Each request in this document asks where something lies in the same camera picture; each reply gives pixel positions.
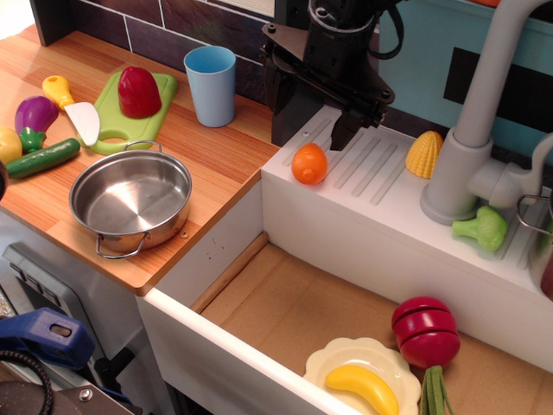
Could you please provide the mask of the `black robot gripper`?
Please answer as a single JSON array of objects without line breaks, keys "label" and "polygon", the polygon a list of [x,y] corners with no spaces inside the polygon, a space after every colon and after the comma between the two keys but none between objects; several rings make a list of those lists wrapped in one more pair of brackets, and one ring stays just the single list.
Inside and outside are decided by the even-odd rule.
[{"label": "black robot gripper", "polygon": [[395,95],[370,59],[389,60],[396,50],[371,49],[374,26],[373,18],[355,30],[321,22],[311,22],[308,29],[265,24],[261,55],[272,114],[280,115],[298,94],[298,86],[305,86],[342,110],[332,129],[330,150],[344,150],[362,126],[378,126]]}]

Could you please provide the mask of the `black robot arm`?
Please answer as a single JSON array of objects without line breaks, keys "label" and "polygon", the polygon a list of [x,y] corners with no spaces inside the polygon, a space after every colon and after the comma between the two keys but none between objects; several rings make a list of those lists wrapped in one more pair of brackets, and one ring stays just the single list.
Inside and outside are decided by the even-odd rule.
[{"label": "black robot arm", "polygon": [[394,99],[373,60],[401,51],[404,23],[395,1],[309,1],[305,18],[264,25],[260,50],[272,143],[283,146],[324,105],[340,111],[331,150],[378,127]]}]

